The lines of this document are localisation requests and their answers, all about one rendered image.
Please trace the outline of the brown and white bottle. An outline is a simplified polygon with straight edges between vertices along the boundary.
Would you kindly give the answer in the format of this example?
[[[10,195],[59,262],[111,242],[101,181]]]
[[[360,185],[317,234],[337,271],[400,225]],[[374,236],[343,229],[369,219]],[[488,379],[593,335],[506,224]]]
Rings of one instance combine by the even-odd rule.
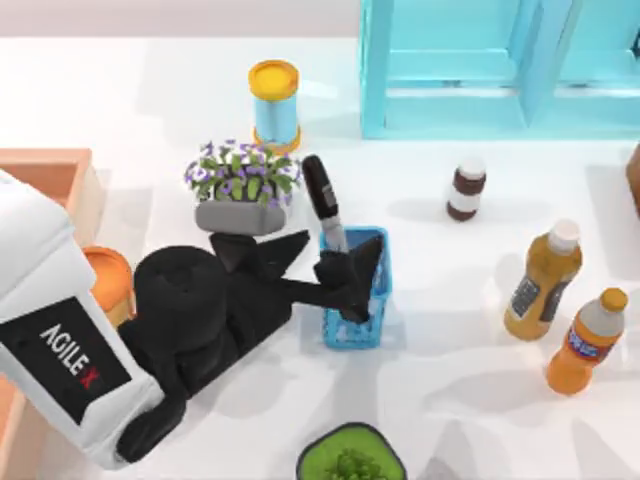
[[[479,158],[466,159],[457,166],[446,204],[451,218],[465,222],[476,215],[486,178],[485,165]]]

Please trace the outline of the black marker pen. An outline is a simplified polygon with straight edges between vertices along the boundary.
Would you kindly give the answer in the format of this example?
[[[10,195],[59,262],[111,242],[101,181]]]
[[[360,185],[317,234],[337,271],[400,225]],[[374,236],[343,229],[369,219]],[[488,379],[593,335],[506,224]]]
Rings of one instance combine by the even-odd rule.
[[[347,253],[349,247],[339,217],[338,202],[320,157],[315,154],[306,156],[302,161],[302,172],[327,247],[330,250]]]

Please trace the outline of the orange cup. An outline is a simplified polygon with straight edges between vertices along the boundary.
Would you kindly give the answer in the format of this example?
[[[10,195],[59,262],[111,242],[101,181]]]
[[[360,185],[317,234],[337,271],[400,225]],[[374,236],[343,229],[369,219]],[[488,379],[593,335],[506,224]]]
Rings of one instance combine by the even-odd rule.
[[[117,329],[134,316],[133,275],[128,261],[119,252],[90,246],[83,252],[96,274],[91,289],[94,298]]]

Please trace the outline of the green plant pot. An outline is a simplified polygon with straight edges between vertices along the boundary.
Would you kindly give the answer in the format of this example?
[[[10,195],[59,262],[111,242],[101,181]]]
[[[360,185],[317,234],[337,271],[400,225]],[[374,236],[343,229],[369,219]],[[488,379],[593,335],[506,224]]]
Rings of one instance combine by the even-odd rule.
[[[384,435],[363,422],[342,424],[300,453],[295,480],[408,480]]]

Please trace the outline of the blue pierced basket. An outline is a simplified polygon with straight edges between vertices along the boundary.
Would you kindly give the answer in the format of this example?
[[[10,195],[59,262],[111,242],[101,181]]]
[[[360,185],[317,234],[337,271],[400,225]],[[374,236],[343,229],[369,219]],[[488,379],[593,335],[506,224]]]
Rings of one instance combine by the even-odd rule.
[[[380,345],[386,303],[392,292],[392,267],[388,232],[376,226],[352,226],[345,228],[346,239],[351,249],[379,236],[382,252],[372,281],[369,300],[369,320],[356,324],[345,320],[335,309],[323,313],[323,339],[327,347],[337,350],[370,349]]]

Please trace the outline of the light blue rack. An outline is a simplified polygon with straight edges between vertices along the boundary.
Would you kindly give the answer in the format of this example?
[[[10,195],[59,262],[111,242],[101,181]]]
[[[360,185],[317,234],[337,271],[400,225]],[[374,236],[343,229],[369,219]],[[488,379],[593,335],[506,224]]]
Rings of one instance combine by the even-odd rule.
[[[640,139],[640,0],[360,0],[370,139]]]

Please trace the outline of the brown box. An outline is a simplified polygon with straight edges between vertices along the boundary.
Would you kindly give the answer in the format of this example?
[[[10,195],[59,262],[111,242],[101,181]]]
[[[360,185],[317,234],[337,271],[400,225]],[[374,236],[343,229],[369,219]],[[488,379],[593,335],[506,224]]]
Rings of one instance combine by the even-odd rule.
[[[640,218],[640,142],[626,165],[626,179],[634,202],[637,216]]]

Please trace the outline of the pale grey rounded box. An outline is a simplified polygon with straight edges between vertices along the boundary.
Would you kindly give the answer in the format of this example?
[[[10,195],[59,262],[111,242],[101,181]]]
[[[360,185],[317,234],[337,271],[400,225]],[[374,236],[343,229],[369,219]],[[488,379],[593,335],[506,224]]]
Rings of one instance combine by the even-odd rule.
[[[281,207],[256,202],[207,200],[195,208],[195,222],[212,233],[265,236],[281,230],[287,216]]]

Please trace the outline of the purple flower plant pot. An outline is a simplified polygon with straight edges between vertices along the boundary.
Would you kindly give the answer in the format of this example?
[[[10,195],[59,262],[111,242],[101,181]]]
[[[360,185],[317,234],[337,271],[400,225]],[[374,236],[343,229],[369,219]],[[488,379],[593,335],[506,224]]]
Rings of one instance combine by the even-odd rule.
[[[286,207],[302,181],[301,162],[262,145],[234,139],[200,146],[183,181],[196,200]]]

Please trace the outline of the amber bottle with white cap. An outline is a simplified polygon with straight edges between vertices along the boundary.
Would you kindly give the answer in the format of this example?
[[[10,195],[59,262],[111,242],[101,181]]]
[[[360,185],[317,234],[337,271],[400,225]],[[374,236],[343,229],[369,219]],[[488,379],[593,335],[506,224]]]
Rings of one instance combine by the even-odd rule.
[[[525,273],[505,310],[504,326],[512,336],[534,341],[548,332],[564,290],[582,266],[579,240],[579,227],[569,219],[533,240]]]

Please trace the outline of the orange bottle with yellow cap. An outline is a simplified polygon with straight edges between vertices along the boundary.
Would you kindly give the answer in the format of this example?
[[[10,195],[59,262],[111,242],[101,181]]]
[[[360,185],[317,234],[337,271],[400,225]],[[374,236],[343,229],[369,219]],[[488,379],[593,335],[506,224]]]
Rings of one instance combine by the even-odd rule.
[[[607,288],[577,312],[546,368],[552,390],[570,396],[587,387],[593,369],[606,359],[625,330],[627,304],[625,292]]]

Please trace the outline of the yellow and light blue can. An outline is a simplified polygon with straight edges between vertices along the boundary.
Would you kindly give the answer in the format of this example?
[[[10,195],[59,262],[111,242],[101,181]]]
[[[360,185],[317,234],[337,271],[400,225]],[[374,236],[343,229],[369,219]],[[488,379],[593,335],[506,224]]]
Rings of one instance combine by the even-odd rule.
[[[264,60],[249,70],[248,83],[254,97],[254,140],[279,155],[296,150],[301,137],[298,70],[284,60]]]

